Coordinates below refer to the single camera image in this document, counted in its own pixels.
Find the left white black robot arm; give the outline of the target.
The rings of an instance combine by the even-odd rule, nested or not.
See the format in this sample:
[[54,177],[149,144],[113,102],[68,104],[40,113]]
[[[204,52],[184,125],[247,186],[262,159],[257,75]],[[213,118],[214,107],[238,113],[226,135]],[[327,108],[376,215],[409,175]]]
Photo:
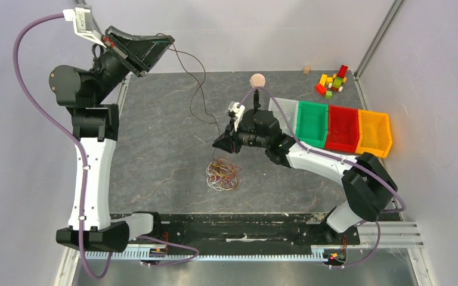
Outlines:
[[57,104],[70,114],[76,146],[75,199],[59,244],[79,251],[123,252],[130,240],[162,239],[163,227],[150,212],[113,220],[109,211],[110,169],[118,140],[120,111],[106,97],[127,77],[143,77],[173,44],[172,36],[135,36],[113,26],[101,39],[103,50],[90,69],[55,67],[49,86]]

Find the white plastic bin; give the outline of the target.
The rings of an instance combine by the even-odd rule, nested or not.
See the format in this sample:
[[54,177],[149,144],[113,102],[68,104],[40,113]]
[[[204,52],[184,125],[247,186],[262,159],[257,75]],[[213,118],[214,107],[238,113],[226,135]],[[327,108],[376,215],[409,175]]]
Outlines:
[[271,111],[273,116],[278,120],[282,132],[292,136],[292,133],[296,132],[299,101],[285,98],[276,98],[276,101],[285,116],[282,115],[273,100],[270,100],[268,110]]

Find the orange plastic bin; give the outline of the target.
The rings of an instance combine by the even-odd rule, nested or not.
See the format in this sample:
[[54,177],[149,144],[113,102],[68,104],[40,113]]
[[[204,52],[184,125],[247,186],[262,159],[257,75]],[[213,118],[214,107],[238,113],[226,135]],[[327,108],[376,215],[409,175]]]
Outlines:
[[387,158],[392,147],[391,122],[388,114],[359,110],[360,142],[356,153],[371,153]]

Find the red plastic bin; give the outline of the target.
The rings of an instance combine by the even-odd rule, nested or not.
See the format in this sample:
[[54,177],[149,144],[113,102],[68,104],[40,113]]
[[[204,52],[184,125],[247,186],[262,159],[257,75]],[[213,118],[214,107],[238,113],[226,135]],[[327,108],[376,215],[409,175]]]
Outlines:
[[325,149],[355,153],[360,142],[358,109],[330,105]]

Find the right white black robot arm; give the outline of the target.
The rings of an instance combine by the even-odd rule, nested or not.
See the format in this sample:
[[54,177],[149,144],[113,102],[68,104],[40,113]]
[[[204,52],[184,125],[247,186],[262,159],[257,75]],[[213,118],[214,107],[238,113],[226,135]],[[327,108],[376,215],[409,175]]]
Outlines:
[[321,226],[321,237],[338,242],[345,231],[361,221],[374,222],[397,193],[395,182],[379,159],[371,153],[345,156],[311,147],[284,133],[272,111],[231,111],[225,131],[213,147],[237,154],[242,147],[259,147],[275,164],[306,170],[343,187],[346,200],[335,207]]

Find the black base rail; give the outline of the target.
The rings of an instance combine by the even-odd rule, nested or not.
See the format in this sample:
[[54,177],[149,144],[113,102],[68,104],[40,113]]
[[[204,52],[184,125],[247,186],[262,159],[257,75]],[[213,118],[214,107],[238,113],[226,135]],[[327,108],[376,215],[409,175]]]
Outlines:
[[354,226],[338,234],[324,213],[159,214],[150,237],[173,243],[143,251],[144,260],[326,260],[322,250],[360,245]]

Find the pile of coloured toy blocks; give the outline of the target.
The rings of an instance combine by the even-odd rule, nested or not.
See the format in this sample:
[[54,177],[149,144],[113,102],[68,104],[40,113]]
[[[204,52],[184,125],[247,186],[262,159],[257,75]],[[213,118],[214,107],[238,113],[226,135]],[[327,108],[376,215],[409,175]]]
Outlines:
[[347,71],[348,66],[341,65],[338,72],[334,73],[332,76],[322,74],[318,84],[314,86],[314,91],[322,97],[331,99],[335,92],[342,92],[344,83],[347,81]]

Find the black stand with pink ball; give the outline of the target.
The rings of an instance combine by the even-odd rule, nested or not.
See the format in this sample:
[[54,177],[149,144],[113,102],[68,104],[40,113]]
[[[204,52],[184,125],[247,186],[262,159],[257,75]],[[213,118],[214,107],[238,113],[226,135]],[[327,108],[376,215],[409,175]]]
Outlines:
[[250,85],[253,87],[253,113],[257,113],[261,107],[260,104],[260,93],[259,88],[264,87],[266,83],[265,76],[260,73],[256,73],[250,78]]

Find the green plastic bin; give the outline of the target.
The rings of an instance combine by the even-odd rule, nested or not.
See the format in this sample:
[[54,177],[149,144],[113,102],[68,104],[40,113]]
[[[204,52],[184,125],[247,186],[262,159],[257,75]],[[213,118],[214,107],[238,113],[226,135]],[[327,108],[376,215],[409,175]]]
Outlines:
[[324,148],[328,134],[328,110],[326,104],[299,102],[295,134],[300,141]]

